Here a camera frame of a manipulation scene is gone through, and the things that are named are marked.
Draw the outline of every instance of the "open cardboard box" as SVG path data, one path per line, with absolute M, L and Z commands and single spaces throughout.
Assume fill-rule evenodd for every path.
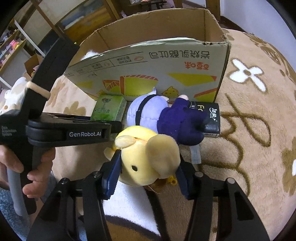
M 102 27 L 80 45 L 65 76 L 94 99 L 101 93 L 127 100 L 157 93 L 213 102 L 230 43 L 206 9 L 139 13 Z M 100 54 L 80 61 L 88 51 Z
M 29 58 L 29 60 L 27 60 L 24 64 L 25 64 L 25 68 L 26 68 L 26 73 L 24 74 L 24 77 L 27 80 L 31 80 L 31 74 L 33 73 L 34 69 L 37 65 L 40 65 L 41 62 L 43 60 L 43 57 L 38 55 L 38 54 L 34 54 L 31 58 Z

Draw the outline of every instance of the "black eye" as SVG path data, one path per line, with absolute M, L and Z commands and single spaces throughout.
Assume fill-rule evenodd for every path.
M 135 172 L 138 171 L 138 168 L 137 168 L 136 166 L 131 166 L 131 168 L 132 168 Z

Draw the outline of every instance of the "fabric tag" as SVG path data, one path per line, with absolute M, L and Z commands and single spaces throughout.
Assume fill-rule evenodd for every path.
M 192 164 L 201 164 L 202 159 L 200 157 L 200 146 L 195 145 L 195 146 L 190 146 L 190 151 L 191 151 L 191 163 Z

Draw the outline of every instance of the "plush toy's black strap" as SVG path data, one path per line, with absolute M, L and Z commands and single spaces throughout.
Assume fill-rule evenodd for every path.
M 139 108 L 136 112 L 136 126 L 140 125 L 140 120 L 141 120 L 141 114 L 142 114 L 142 110 L 144 108 L 144 106 L 146 105 L 146 103 L 153 98 L 154 96 L 157 96 L 156 94 L 153 95 L 148 95 L 145 99 L 142 100 L 141 104 L 139 105 Z

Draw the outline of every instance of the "gray handle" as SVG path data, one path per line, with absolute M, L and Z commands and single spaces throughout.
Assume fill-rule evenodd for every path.
M 49 149 L 50 148 L 48 147 L 40 148 L 40 147 L 34 146 L 33 156 L 32 156 L 32 170 L 37 169 L 37 167 L 41 163 L 42 155 Z M 13 207 L 15 209 L 16 214 L 19 216 L 27 216 L 28 211 L 25 205 L 25 200 L 24 200 L 24 198 L 27 198 L 27 197 L 22 192 L 23 187 L 21 185 L 20 174 L 10 169 L 7 169 L 7 177 L 8 177 L 11 197 L 13 200 Z

